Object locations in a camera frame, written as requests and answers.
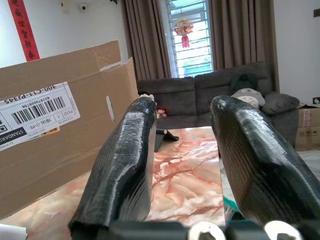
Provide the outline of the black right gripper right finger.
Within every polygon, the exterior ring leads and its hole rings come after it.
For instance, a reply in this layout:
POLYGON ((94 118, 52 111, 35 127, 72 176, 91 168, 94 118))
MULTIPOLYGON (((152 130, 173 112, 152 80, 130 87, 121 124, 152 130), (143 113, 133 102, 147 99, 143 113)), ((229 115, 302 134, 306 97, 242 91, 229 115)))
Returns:
POLYGON ((320 218, 320 182, 258 109, 231 96, 214 97, 211 126, 242 216, 264 225, 320 218))

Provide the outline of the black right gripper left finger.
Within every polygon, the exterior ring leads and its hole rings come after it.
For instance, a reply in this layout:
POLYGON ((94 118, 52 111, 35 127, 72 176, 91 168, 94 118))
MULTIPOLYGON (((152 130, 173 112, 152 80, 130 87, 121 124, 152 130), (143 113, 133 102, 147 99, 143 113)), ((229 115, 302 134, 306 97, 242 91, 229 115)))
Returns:
POLYGON ((101 147, 68 227, 95 237, 114 221, 142 221, 151 209, 156 103, 139 97, 101 147))

